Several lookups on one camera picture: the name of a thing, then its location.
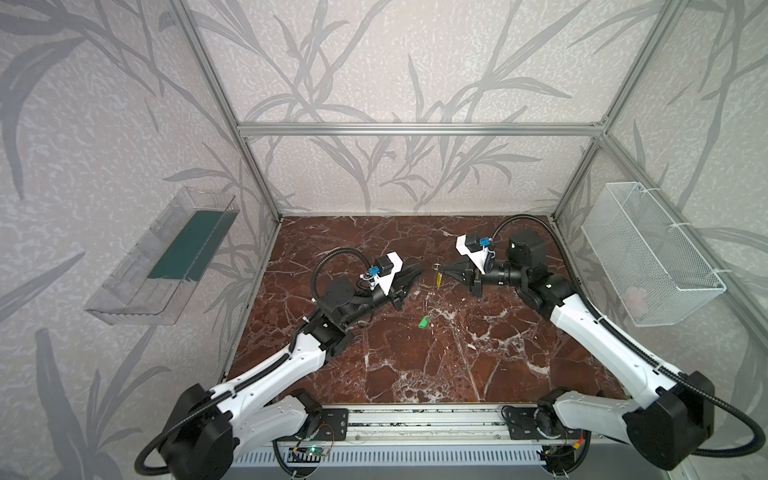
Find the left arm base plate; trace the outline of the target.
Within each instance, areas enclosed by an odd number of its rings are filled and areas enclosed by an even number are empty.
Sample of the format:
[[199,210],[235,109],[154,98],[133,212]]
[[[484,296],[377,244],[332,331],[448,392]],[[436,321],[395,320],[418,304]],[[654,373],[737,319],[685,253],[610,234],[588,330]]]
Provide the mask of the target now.
[[350,411],[346,408],[323,408],[310,413],[295,437],[321,442],[344,441],[349,427],[349,416]]

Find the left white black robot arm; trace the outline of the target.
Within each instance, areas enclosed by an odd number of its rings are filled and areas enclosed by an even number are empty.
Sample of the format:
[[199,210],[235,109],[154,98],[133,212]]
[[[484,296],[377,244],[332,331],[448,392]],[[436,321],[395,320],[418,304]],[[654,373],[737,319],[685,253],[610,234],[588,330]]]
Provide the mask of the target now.
[[288,387],[324,367],[352,342],[351,326],[390,305],[400,310],[423,268],[373,266],[359,284],[342,278],[315,295],[316,309],[289,343],[257,366],[211,389],[183,391],[158,435],[134,462],[140,475],[220,479],[242,453],[306,432],[321,405]]

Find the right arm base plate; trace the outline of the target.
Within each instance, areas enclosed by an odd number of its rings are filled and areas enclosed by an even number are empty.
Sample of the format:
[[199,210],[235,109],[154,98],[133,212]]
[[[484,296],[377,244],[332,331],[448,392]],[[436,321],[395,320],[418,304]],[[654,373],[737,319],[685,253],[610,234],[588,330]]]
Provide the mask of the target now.
[[576,443],[583,431],[564,426],[550,407],[504,405],[501,416],[512,440]]

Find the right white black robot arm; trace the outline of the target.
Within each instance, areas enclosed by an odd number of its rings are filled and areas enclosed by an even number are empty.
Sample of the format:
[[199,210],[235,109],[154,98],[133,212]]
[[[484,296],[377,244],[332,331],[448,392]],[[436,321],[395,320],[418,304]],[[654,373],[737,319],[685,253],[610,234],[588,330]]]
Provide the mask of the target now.
[[575,339],[621,383],[624,400],[552,392],[543,401],[562,425],[626,442],[666,471],[712,436],[714,407],[705,397],[714,393],[713,383],[658,358],[600,315],[569,279],[549,271],[537,233],[524,233],[505,261],[496,260],[490,238],[476,234],[459,236],[456,249],[460,260],[440,266],[442,274],[474,296],[486,285],[514,288],[526,306]]

